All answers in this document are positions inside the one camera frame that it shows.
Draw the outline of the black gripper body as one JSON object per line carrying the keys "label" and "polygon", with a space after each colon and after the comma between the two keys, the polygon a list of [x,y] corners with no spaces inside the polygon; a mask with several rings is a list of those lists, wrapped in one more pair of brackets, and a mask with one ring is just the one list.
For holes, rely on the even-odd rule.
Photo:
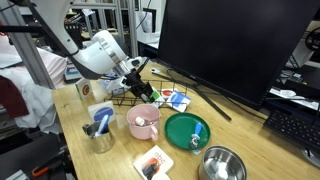
{"label": "black gripper body", "polygon": [[136,71],[126,75],[126,85],[130,86],[130,91],[134,95],[141,95],[145,87],[145,83],[141,80],[141,76]]}

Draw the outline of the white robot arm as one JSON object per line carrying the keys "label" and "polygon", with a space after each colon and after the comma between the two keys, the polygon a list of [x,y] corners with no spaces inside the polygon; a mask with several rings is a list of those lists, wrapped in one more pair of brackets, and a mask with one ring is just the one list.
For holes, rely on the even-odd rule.
{"label": "white robot arm", "polygon": [[108,30],[96,33],[83,48],[72,39],[64,20],[74,0],[26,0],[26,3],[43,30],[84,78],[97,80],[113,72],[118,78],[108,85],[110,91],[128,87],[143,102],[155,101],[154,90],[140,76],[147,59],[129,58]]}

